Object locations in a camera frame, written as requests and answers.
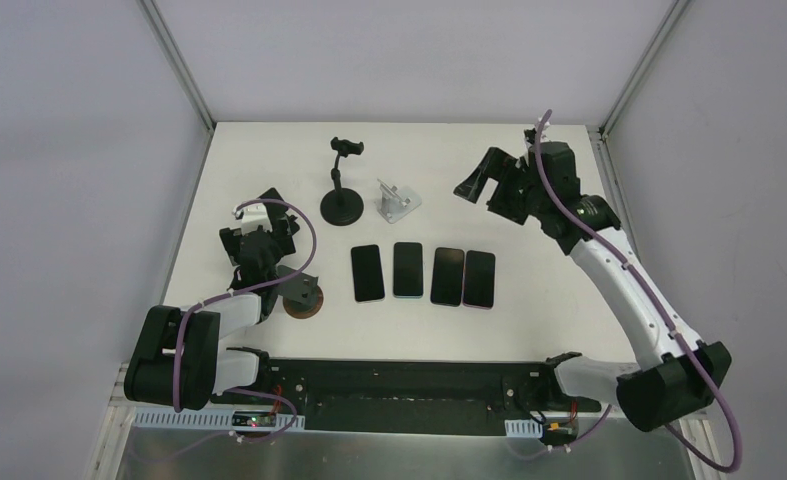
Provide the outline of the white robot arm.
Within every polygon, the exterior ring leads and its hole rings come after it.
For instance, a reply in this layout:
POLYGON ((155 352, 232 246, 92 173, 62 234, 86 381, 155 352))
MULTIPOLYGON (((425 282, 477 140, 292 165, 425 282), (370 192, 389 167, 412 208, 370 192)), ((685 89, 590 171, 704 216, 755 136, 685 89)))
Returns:
POLYGON ((278 264, 296 252, 291 233, 223 228, 220 239, 235 266, 224 299, 189 313, 186 307, 149 309, 124 379, 130 401, 200 410, 212 394, 255 382, 259 357, 220 343, 268 319, 278 298, 278 264), (242 295, 236 292, 263 283, 242 295))

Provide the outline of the purple phone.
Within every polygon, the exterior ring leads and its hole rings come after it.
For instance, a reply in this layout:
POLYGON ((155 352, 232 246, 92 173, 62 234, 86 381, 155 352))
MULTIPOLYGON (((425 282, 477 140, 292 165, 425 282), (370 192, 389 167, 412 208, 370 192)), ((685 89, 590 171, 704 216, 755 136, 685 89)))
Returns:
POLYGON ((496 256, 470 250, 465 254, 462 302, 466 306, 492 309, 495 301, 496 256))

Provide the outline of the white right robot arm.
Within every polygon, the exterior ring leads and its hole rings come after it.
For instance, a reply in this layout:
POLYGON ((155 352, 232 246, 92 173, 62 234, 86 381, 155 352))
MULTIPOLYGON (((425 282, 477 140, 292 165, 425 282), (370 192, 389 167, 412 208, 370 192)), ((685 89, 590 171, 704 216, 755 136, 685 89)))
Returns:
POLYGON ((471 203, 494 180, 488 211, 522 225, 536 218, 542 231, 593 282, 619 322, 632 363, 605 362, 568 352, 548 359, 552 373, 536 384, 552 410, 575 397, 619 407, 631 424, 649 432, 718 403, 736 422, 720 387, 732 364, 722 342, 709 343, 664 299, 636 254, 614 210, 599 195, 584 194, 575 155, 565 142, 533 145, 523 157, 487 150, 456 196, 471 203))

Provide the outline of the black phone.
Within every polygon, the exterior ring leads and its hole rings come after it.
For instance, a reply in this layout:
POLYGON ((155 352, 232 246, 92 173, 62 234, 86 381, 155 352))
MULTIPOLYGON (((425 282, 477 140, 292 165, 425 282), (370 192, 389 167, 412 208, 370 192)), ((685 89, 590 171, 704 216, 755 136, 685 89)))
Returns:
POLYGON ((355 301, 383 300, 385 288, 379 247, 375 244, 353 247, 350 258, 355 301))
POLYGON ((463 295, 465 252, 437 247, 434 252, 430 301, 436 305, 457 307, 463 295))

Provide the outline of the black round disc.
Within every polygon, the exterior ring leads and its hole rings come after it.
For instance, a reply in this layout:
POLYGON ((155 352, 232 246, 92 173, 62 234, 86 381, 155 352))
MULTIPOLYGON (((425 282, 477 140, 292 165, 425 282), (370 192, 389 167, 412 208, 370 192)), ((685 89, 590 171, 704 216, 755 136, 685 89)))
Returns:
POLYGON ((364 143, 334 137, 330 141, 330 146, 337 153, 330 171, 333 189, 322 198, 320 213, 323 219, 333 226, 348 226, 360 219, 364 212, 364 202, 356 191, 342 185, 339 165, 343 158, 361 155, 364 151, 364 143))

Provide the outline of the dark phone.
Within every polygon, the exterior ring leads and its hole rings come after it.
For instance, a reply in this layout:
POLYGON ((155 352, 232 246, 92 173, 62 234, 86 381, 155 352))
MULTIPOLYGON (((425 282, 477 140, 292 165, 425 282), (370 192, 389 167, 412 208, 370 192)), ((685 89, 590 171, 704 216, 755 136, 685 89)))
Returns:
POLYGON ((423 293, 422 245, 396 242, 393 246, 393 295, 397 298, 421 298, 423 293))

